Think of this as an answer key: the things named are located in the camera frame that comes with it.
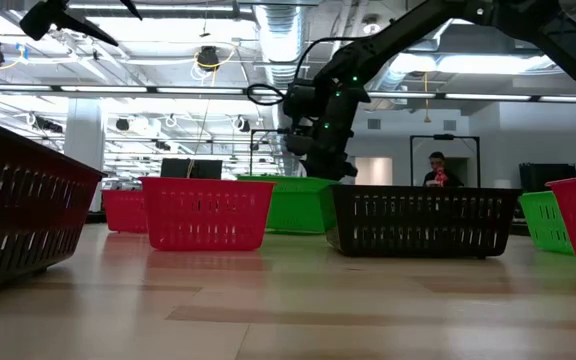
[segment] floor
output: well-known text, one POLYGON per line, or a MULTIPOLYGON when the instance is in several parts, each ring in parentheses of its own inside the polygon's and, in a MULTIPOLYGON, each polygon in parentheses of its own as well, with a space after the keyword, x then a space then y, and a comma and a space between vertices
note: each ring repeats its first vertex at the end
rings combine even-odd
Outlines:
POLYGON ((485 261, 344 258, 319 236, 162 253, 86 226, 0 290, 0 360, 576 360, 576 262, 509 240, 485 261))

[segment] column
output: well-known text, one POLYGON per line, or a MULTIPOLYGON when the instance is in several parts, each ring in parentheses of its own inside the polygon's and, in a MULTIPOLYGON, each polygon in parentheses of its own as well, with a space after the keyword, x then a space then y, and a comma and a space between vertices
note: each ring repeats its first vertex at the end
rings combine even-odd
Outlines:
MULTIPOLYGON (((103 171, 106 116, 99 99, 70 99, 66 121, 64 154, 103 171)), ((101 210, 101 183, 97 185, 90 211, 101 210)))

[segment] person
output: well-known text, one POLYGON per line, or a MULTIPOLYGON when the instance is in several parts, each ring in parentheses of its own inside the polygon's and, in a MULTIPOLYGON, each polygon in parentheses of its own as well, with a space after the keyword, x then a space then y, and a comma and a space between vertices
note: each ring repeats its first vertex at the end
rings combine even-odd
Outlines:
POLYGON ((457 175, 445 168, 446 157, 443 153, 435 151, 430 154, 430 167, 432 171, 426 174, 424 186, 429 187, 460 187, 464 183, 459 180, 457 175))

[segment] black robotic arm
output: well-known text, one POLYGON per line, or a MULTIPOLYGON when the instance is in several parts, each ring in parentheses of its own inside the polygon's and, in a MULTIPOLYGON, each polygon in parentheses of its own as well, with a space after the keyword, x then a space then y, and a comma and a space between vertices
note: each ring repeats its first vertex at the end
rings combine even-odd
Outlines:
POLYGON ((555 0, 427 0, 381 32, 358 39, 334 54, 313 80, 295 79, 284 113, 293 119, 289 151, 306 155, 308 176, 339 180, 355 176, 346 143, 359 102, 370 101, 364 85, 397 53, 451 18, 494 26, 533 43, 576 80, 576 22, 555 0), (317 117, 312 126, 302 118, 317 117))

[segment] ceiling light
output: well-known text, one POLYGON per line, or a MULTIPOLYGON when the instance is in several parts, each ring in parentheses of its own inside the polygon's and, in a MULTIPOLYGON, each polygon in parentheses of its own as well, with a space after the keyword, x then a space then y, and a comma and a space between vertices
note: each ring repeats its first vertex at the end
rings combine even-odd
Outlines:
POLYGON ((376 34, 379 32, 379 30, 381 30, 381 26, 379 26, 379 24, 366 24, 366 26, 364 26, 365 34, 376 34))
POLYGON ((379 92, 372 91, 368 96, 380 99, 432 99, 434 93, 415 93, 415 92, 379 92))
POLYGON ((229 89, 229 88, 201 88, 201 87, 187 87, 187 88, 166 88, 158 87, 157 91, 165 94, 211 94, 211 95, 243 95, 243 89, 229 89))
POLYGON ((414 71, 437 71, 437 62, 430 55, 414 55, 402 53, 397 55, 388 68, 393 73, 410 73, 414 71))
POLYGON ((539 98, 539 101, 576 103, 576 96, 542 96, 541 98, 539 98))
POLYGON ((520 58, 496 55, 452 55, 443 58, 437 71, 459 74, 521 74, 543 62, 540 56, 520 58))
MULTIPOLYGON (((169 11, 169 10, 189 10, 189 11, 232 11, 232 7, 227 6, 189 6, 189 5, 159 5, 159 4, 135 4, 137 10, 153 10, 153 11, 169 11)), ((68 5, 69 9, 83 9, 83 10, 127 10, 125 6, 120 4, 71 4, 68 5)))
POLYGON ((452 100, 498 100, 498 101, 528 101, 528 95, 488 95, 488 94, 446 94, 446 99, 452 100))
POLYGON ((144 86, 62 86, 63 91, 88 91, 88 92, 147 92, 144 86))
MULTIPOLYGON (((279 90, 279 92, 284 94, 284 95, 286 94, 286 90, 279 90)), ((253 95, 275 95, 275 96, 277 96, 277 93, 274 90, 270 90, 270 89, 253 89, 252 94, 253 95)))
POLYGON ((8 85, 0 84, 0 91, 50 91, 47 85, 8 85))

